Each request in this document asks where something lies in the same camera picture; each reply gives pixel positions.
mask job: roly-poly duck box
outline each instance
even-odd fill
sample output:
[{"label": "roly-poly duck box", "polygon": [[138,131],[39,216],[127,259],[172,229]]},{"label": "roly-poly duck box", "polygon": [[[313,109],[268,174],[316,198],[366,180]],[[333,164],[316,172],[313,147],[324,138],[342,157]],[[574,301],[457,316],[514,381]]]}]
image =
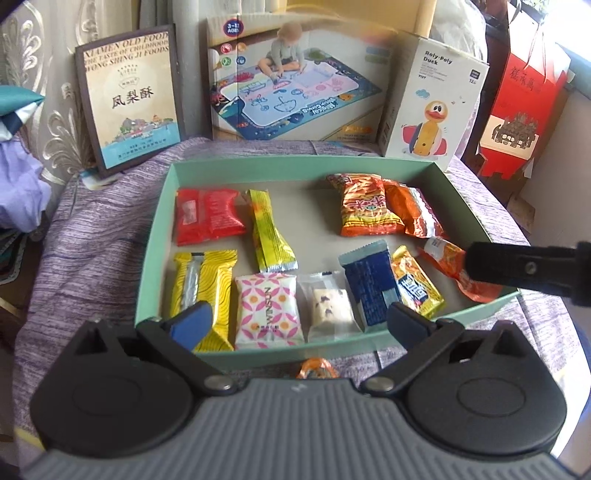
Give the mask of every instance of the roly-poly duck box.
[{"label": "roly-poly duck box", "polygon": [[378,146],[384,157],[434,160],[445,171],[488,65],[441,42],[401,33]]},{"label": "roly-poly duck box", "polygon": [[375,142],[396,33],[312,14],[207,19],[213,137]]}]

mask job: round blue badge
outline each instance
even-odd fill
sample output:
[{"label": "round blue badge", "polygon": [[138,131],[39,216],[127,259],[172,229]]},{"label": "round blue badge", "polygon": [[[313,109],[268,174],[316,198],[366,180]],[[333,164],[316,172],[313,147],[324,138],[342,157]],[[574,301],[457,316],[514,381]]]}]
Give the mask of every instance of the round blue badge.
[{"label": "round blue badge", "polygon": [[240,20],[238,20],[237,18],[232,18],[231,20],[228,20],[223,25],[223,32],[228,37],[233,37],[233,38],[237,37],[238,35],[240,35],[242,33],[243,30],[244,30],[244,24]]}]

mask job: purple tablecloth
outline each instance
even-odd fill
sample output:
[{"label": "purple tablecloth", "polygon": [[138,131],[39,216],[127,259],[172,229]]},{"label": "purple tablecloth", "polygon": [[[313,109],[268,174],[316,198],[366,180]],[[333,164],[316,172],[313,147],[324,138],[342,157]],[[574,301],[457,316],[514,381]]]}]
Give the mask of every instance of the purple tablecloth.
[{"label": "purple tablecloth", "polygon": [[[68,184],[47,235],[28,319],[17,338],[14,413],[21,466],[40,452],[28,403],[61,349],[85,320],[134,318],[145,247],[169,165],[188,158],[285,153],[371,155],[336,142],[212,142],[196,138],[156,155],[105,190],[92,192],[79,179]],[[527,244],[507,211],[464,164],[452,160],[447,176],[493,241]],[[564,429],[568,439],[589,395],[591,380],[563,302],[522,291],[494,317],[473,327],[487,328],[499,319],[512,320],[521,328],[562,386],[572,416],[572,428]],[[333,363],[343,376],[359,381],[403,352],[400,347],[391,348]],[[235,375],[284,375],[296,369],[295,365],[282,365]]]}]

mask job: metal screw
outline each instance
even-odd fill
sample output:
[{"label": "metal screw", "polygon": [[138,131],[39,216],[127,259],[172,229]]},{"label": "metal screw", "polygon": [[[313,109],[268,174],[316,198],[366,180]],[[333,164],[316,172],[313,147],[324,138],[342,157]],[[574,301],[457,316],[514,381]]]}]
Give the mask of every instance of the metal screw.
[{"label": "metal screw", "polygon": [[365,381],[365,388],[372,392],[385,393],[394,389],[394,382],[387,377],[371,377]]},{"label": "metal screw", "polygon": [[203,382],[205,387],[214,392],[225,392],[234,386],[234,380],[225,375],[212,375]]},{"label": "metal screw", "polygon": [[538,265],[535,262],[527,262],[525,264],[525,273],[534,275],[538,271]]}]

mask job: red paper bag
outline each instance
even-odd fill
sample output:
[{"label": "red paper bag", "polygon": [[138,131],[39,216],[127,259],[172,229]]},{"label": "red paper bag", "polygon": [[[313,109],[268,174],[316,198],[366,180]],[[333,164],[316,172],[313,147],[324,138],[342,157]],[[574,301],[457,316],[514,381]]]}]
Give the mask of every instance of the red paper bag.
[{"label": "red paper bag", "polygon": [[[515,12],[509,5],[509,17]],[[526,13],[509,24],[511,52],[491,116],[480,139],[480,175],[508,180],[532,156],[554,101],[566,82],[570,58]]]}]

